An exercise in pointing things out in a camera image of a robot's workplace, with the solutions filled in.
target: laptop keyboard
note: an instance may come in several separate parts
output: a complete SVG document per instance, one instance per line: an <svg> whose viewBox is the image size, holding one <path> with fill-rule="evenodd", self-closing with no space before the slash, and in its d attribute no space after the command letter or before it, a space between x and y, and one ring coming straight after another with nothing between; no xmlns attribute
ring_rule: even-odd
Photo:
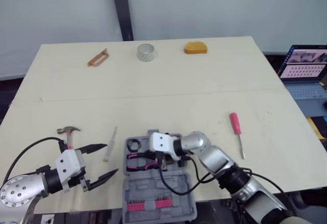
<svg viewBox="0 0 327 224"><path fill-rule="evenodd" d="M296 100L327 98L321 85L287 85L286 88Z"/></svg>

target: dark metal pole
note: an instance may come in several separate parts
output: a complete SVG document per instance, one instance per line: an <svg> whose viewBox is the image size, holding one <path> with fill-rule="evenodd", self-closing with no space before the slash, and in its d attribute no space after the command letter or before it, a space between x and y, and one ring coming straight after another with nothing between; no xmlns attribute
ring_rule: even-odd
<svg viewBox="0 0 327 224"><path fill-rule="evenodd" d="M134 40L128 0L114 0L124 41Z"/></svg>

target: orange sponge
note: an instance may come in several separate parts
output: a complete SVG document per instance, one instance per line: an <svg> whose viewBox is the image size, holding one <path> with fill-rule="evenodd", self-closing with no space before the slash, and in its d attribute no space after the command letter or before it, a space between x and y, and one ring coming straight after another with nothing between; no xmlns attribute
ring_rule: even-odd
<svg viewBox="0 0 327 224"><path fill-rule="evenodd" d="M205 43L201 41L189 42L184 48L184 52L186 54L200 54L207 53L208 48Z"/></svg>

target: white wall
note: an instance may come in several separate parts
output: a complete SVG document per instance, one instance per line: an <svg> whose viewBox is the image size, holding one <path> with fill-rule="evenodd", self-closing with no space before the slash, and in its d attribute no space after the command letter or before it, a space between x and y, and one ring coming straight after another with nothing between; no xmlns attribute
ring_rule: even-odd
<svg viewBox="0 0 327 224"><path fill-rule="evenodd" d="M262 51L327 43L327 0L129 0L135 40L251 35Z"/></svg>
<svg viewBox="0 0 327 224"><path fill-rule="evenodd" d="M42 43L120 40L113 0L0 0L0 79L23 76Z"/></svg>

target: laptop screen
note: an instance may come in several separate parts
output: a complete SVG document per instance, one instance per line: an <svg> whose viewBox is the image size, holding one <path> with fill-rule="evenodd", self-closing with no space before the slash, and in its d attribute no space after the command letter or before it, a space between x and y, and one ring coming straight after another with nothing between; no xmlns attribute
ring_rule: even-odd
<svg viewBox="0 0 327 224"><path fill-rule="evenodd" d="M283 81L322 79L327 66L326 45L293 45L278 71Z"/></svg>

